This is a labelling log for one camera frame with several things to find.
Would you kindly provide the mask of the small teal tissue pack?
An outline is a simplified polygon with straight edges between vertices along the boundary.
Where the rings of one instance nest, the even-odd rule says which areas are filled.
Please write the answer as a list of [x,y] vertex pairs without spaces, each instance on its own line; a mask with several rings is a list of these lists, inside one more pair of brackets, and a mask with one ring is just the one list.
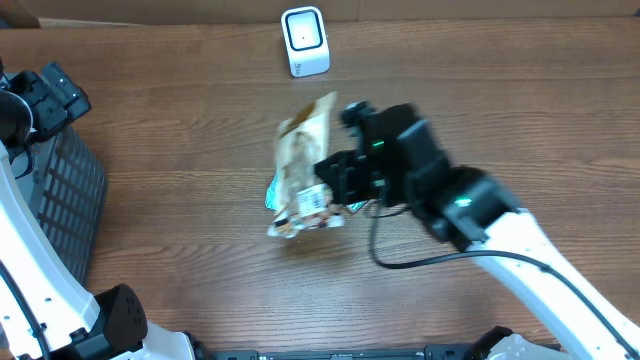
[[345,205],[344,208],[348,214],[353,215],[358,213],[360,210],[362,210],[368,203],[369,203],[368,200],[360,201],[360,202],[352,203],[349,205]]

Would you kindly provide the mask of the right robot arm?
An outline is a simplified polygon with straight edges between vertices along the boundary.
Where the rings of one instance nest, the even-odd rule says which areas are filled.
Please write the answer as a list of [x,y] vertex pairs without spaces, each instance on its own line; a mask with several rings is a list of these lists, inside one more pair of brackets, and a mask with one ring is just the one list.
[[[358,140],[315,166],[341,205],[371,201],[369,253],[405,270],[471,259],[500,281],[549,330],[571,359],[636,359],[639,327],[559,252],[535,216],[489,173],[455,166],[411,104],[377,111],[366,102],[341,115]],[[383,208],[410,212],[455,252],[391,264],[376,252]]]

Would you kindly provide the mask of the teal wet wipes pack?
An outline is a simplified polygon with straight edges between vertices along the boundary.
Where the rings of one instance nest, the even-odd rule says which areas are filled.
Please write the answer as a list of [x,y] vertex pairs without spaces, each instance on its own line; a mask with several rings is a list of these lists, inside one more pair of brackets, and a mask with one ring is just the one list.
[[278,185],[278,176],[274,175],[265,193],[265,208],[268,210],[276,210],[276,189]]

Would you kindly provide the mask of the beige brown snack bag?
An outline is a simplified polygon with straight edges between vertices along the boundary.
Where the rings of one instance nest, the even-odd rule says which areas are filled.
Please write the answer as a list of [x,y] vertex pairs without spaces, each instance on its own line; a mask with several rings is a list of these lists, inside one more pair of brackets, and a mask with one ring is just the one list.
[[330,92],[279,124],[274,149],[275,216],[267,230],[271,237],[294,238],[305,230],[344,225],[343,211],[315,174],[315,165],[328,156],[330,113],[336,99],[337,93]]

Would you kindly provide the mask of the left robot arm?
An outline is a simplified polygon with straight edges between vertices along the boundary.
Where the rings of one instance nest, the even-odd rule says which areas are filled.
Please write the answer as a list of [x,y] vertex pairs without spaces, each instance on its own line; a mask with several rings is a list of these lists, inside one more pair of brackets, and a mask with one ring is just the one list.
[[55,62],[1,77],[1,336],[17,359],[206,359],[131,287],[87,290],[108,185],[72,127],[90,109]]

